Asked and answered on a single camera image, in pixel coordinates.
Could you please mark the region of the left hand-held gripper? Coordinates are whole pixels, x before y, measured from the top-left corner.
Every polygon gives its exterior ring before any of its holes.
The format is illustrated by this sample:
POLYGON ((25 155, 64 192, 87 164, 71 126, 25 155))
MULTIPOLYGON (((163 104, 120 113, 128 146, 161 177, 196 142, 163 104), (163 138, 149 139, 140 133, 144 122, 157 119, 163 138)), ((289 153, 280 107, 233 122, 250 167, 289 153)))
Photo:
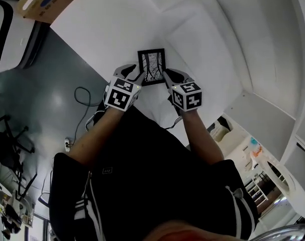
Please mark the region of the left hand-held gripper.
POLYGON ((136 78, 128 78, 136 68, 136 64, 126 64, 114 71, 109 84, 106 86, 105 106, 127 111, 134 104, 146 76, 146 72, 142 71, 136 78))

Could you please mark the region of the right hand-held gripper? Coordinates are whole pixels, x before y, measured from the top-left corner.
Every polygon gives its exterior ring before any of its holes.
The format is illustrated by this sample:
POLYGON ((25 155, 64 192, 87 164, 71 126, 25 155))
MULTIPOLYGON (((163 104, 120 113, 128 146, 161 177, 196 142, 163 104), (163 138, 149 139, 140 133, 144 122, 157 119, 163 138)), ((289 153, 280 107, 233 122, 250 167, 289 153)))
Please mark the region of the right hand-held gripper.
POLYGON ((167 68, 163 77, 170 94, 168 100, 174 107, 191 111, 202 106, 202 89, 186 72, 167 68))

